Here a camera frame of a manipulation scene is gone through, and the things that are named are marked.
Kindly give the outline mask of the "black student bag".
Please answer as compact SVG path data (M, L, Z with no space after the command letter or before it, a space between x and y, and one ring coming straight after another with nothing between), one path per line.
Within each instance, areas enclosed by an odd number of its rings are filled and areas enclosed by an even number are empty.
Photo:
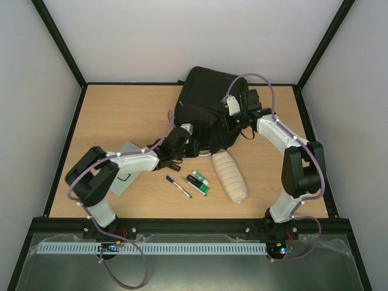
M231 147L240 134L222 129L222 117L229 113L222 103L227 93L238 97L248 90L244 78L196 66L189 71L174 109L174 125L193 125L192 138L199 145L199 154L215 154Z

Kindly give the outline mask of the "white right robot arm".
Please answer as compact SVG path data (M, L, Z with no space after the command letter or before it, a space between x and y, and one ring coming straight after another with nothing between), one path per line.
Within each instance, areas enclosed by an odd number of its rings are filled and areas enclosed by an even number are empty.
M283 191L269 208L270 219L264 223L265 232L276 238L285 231L285 222L294 219L301 205L323 196L326 189L323 148L319 143L309 142L291 131L267 109L231 110L229 115L238 127L251 127L283 154Z

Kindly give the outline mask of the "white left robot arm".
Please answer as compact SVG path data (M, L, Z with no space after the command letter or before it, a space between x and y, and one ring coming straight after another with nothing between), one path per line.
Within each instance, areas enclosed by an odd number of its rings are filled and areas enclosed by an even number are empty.
M193 133L191 124L172 129L154 145L134 152L106 152L92 147L65 176L69 197L80 203L96 223L106 228L116 214L105 196L117 176L163 169L187 155L187 141Z

